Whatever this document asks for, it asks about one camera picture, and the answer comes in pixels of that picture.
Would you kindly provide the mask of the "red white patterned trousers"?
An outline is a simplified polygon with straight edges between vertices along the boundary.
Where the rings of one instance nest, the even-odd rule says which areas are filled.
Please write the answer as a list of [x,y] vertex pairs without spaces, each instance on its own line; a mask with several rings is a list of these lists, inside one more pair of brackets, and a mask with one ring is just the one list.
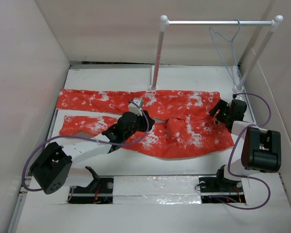
[[97,136],[116,123],[116,115],[141,99],[143,112],[134,125],[123,123],[135,133],[125,148],[160,159],[189,159],[233,147],[224,124],[216,123],[209,111],[220,99],[219,92],[190,90],[91,91],[63,89],[56,107],[97,113],[97,117],[66,115],[61,135],[87,133]]

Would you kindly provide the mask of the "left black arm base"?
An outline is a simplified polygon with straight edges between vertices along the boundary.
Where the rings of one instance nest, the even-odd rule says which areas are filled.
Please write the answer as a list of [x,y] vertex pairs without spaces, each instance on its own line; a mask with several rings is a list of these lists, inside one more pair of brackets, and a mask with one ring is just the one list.
[[70,204],[112,204],[114,176],[99,176],[90,166],[85,167],[92,181],[86,186],[71,186],[67,197]]

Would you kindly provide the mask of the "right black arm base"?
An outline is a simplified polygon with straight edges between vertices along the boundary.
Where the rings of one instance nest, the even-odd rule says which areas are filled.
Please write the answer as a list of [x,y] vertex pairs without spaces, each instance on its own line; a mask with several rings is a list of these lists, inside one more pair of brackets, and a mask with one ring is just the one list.
[[215,175],[199,176],[194,189],[200,193],[202,203],[246,203],[241,181],[224,177],[221,166]]

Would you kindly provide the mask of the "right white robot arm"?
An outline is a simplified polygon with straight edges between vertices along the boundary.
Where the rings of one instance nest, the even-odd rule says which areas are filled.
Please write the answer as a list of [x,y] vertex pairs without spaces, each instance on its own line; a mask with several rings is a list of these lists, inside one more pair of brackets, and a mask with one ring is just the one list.
[[229,133],[244,140],[240,159],[221,166],[214,179],[215,187],[226,191],[232,181],[239,181],[258,172],[276,173],[281,167],[281,134],[243,120],[247,104],[240,99],[219,100],[209,111],[217,123],[223,123]]

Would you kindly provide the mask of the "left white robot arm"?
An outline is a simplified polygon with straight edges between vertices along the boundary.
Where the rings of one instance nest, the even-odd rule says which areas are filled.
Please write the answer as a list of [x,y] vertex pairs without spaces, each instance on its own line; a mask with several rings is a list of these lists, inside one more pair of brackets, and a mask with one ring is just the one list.
[[125,112],[115,124],[94,138],[64,146],[57,142],[49,143],[33,162],[30,173],[47,195],[64,186],[80,186],[87,192],[94,192],[100,182],[98,174],[90,166],[76,168],[75,165],[128,146],[128,139],[137,132],[149,132],[154,123],[147,111],[140,116]]

